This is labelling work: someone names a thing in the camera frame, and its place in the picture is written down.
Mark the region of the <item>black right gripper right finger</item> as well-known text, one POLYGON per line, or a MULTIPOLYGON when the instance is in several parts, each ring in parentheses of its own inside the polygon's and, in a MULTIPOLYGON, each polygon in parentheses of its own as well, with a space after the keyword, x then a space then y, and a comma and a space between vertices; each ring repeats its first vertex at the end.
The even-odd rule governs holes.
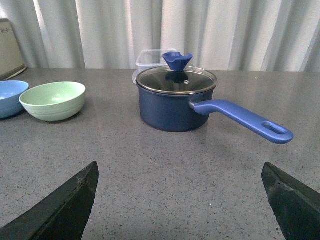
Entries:
POLYGON ((270 162, 264 163, 261 178, 284 238, 318 240, 320 194, 270 162))

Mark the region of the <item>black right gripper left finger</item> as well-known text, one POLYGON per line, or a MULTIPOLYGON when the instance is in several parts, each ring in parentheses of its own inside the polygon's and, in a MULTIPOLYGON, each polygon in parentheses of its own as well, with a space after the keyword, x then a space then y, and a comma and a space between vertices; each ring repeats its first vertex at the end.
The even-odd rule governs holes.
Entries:
POLYGON ((30 210, 0 229, 2 240, 80 240, 99 181, 93 161, 30 210))

